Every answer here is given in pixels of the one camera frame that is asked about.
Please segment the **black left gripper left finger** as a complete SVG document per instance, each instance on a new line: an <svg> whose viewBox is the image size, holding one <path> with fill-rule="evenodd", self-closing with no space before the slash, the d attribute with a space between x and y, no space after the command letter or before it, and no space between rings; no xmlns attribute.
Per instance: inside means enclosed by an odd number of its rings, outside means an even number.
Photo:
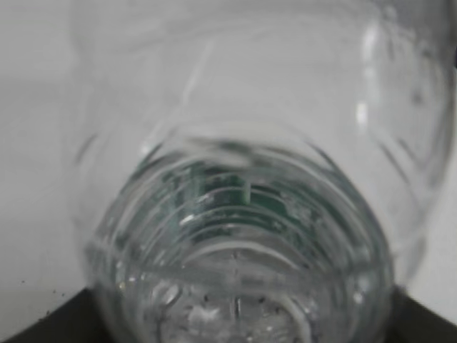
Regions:
<svg viewBox="0 0 457 343"><path fill-rule="evenodd" d="M5 343L106 343L107 329L92 293L83 289Z"/></svg>

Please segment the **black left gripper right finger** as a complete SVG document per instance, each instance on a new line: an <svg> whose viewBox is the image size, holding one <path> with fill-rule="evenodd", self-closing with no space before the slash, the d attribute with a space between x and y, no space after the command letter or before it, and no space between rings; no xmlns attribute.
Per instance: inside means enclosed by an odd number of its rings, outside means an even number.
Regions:
<svg viewBox="0 0 457 343"><path fill-rule="evenodd" d="M394 313L387 331L391 343L456 343L456 325L410 298L396 287Z"/></svg>

